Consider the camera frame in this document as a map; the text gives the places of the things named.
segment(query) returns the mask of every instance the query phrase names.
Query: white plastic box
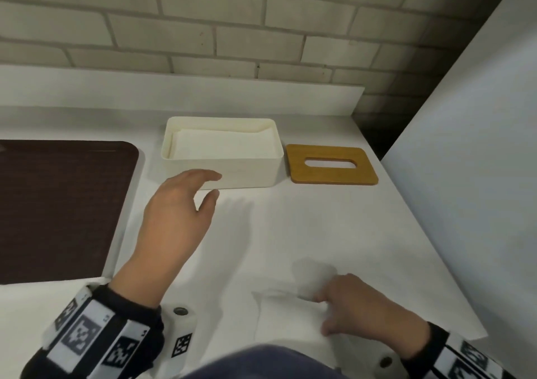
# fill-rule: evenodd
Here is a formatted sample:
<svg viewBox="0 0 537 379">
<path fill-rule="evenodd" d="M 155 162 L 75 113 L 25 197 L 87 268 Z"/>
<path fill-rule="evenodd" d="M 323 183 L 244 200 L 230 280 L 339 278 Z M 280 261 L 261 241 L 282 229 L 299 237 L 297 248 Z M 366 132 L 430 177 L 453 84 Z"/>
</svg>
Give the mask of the white plastic box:
<svg viewBox="0 0 537 379">
<path fill-rule="evenodd" d="M 194 168 L 222 174 L 202 189 L 258 188 L 276 184 L 284 149 L 271 119 L 171 117 L 161 157 L 168 177 Z"/>
</svg>

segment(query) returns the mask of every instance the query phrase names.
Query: qr code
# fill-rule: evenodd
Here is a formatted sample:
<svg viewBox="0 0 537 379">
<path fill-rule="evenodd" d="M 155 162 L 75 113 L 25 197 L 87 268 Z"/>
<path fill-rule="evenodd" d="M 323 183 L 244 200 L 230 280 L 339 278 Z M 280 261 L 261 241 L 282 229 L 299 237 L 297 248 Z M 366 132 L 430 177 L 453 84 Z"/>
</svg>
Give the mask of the qr code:
<svg viewBox="0 0 537 379">
<path fill-rule="evenodd" d="M 91 321 L 85 315 L 78 317 L 61 342 L 78 356 L 93 342 L 100 332 L 101 326 Z"/>
<path fill-rule="evenodd" d="M 175 346 L 173 347 L 173 352 L 171 354 L 171 357 L 184 354 L 189 348 L 191 339 L 192 339 L 192 334 L 180 336 L 179 338 L 177 338 L 177 341 L 175 341 Z"/>
<path fill-rule="evenodd" d="M 475 363 L 483 370 L 487 370 L 489 364 L 489 358 L 479 352 L 472 345 L 464 341 L 461 346 L 461 354 L 470 360 L 470 362 Z"/>
<path fill-rule="evenodd" d="M 138 348 L 139 343 L 140 341 L 126 336 L 119 337 L 108 355 L 104 358 L 103 365 L 124 368 L 136 348 Z"/>
<path fill-rule="evenodd" d="M 460 359 L 455 360 L 447 374 L 448 379 L 481 379 L 469 366 Z"/>
<path fill-rule="evenodd" d="M 77 303 L 76 299 L 72 299 L 69 304 L 67 304 L 67 307 L 63 309 L 60 315 L 58 315 L 58 318 L 54 320 L 54 327 L 56 328 L 56 331 L 59 331 L 60 328 L 65 324 L 65 321 L 71 316 L 71 314 L 76 310 Z"/>
</svg>

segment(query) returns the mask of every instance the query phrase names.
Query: dark brown placemat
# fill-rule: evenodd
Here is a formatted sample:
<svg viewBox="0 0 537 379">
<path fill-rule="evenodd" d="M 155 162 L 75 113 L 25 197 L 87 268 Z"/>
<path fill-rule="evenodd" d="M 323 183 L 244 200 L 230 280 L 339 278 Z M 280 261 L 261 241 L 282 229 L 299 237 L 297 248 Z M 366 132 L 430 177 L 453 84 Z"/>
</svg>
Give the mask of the dark brown placemat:
<svg viewBox="0 0 537 379">
<path fill-rule="evenodd" d="M 102 275 L 137 160 L 124 141 L 0 140 L 0 283 Z"/>
</svg>

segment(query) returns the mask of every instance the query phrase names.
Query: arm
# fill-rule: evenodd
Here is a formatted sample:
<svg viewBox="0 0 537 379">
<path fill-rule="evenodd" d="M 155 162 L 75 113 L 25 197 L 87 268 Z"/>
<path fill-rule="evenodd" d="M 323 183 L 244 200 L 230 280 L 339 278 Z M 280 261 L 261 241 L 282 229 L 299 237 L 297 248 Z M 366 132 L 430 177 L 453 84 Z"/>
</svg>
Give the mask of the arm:
<svg viewBox="0 0 537 379">
<path fill-rule="evenodd" d="M 352 274 L 334 277 L 314 300 L 331 305 L 323 335 L 383 342 L 399 355 L 411 379 L 514 379 L 456 333 L 425 321 Z"/>
<path fill-rule="evenodd" d="M 191 170 L 167 179 L 145 208 L 132 257 L 107 286 L 84 287 L 53 322 L 22 379 L 137 377 L 164 345 L 160 302 L 205 236 L 218 191 L 199 211 L 194 195 L 221 175 Z"/>
</svg>

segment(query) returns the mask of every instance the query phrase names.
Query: tile wall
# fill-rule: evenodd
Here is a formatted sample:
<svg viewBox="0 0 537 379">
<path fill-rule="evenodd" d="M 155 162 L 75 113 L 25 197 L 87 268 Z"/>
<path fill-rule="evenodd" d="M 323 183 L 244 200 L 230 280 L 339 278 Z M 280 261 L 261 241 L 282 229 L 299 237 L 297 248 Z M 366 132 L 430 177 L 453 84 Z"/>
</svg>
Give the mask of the tile wall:
<svg viewBox="0 0 537 379">
<path fill-rule="evenodd" d="M 501 0 L 0 0 L 0 62 L 359 84 L 382 155 Z"/>
</svg>

